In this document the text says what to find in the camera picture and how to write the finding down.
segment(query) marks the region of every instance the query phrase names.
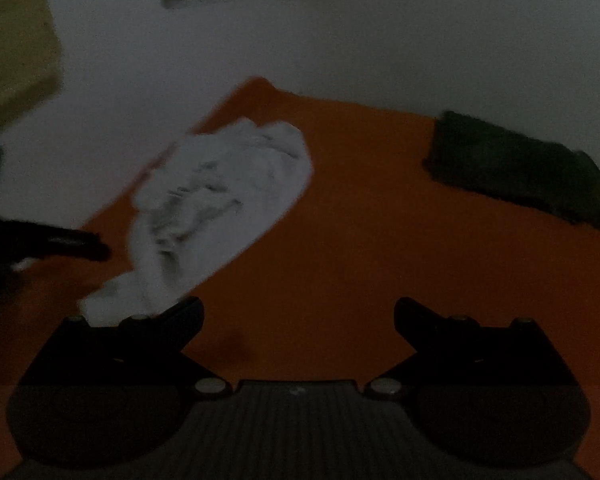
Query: bolt head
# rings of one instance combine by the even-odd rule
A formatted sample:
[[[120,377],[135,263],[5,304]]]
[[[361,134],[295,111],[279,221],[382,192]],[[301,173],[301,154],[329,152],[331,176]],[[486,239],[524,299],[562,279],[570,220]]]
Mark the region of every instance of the bolt head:
[[[395,395],[402,389],[400,381],[392,379],[391,377],[374,379],[369,386],[376,394],[381,395]]]
[[[224,392],[226,382],[218,377],[205,377],[196,383],[196,390],[201,394],[217,395]]]

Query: dark green cloth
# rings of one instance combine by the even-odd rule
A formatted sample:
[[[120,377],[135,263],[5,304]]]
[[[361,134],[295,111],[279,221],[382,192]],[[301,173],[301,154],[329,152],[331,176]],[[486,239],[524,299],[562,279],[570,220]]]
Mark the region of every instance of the dark green cloth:
[[[600,170],[557,142],[446,112],[424,165],[438,182],[600,229]]]

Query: crumpled white cloth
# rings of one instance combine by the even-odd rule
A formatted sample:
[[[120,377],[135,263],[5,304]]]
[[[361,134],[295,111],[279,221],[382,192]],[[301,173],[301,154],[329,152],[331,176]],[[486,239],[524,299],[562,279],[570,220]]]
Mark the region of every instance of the crumpled white cloth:
[[[83,315],[113,326],[167,310],[282,218],[312,171],[302,132],[288,123],[242,119],[187,136],[134,196],[134,270],[81,300]]]

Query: ribbed black surface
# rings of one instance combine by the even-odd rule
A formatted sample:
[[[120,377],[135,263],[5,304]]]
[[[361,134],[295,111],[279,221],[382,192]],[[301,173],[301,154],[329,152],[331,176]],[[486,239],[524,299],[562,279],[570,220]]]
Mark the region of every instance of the ribbed black surface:
[[[417,479],[584,480],[576,466],[524,471],[463,463],[432,446],[402,408],[369,400],[350,382],[247,381],[201,402],[181,430],[145,457],[89,471],[25,461],[11,480],[90,479]]]

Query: orange floor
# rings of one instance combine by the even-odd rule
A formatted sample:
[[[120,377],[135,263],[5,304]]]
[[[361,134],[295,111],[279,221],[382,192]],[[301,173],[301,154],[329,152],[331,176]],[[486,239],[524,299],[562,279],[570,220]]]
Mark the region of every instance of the orange floor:
[[[262,79],[239,89],[199,131],[247,116],[305,134],[315,167],[296,207],[195,293],[203,331],[186,352],[240,378],[364,383],[411,353],[392,309],[411,296],[486,325],[532,316],[583,384],[592,422],[578,462],[600,480],[600,233],[432,182],[422,169],[434,121],[301,98]],[[0,474],[20,459],[8,394],[76,300],[130,268],[129,193],[86,227],[114,258],[50,258],[0,312]]]

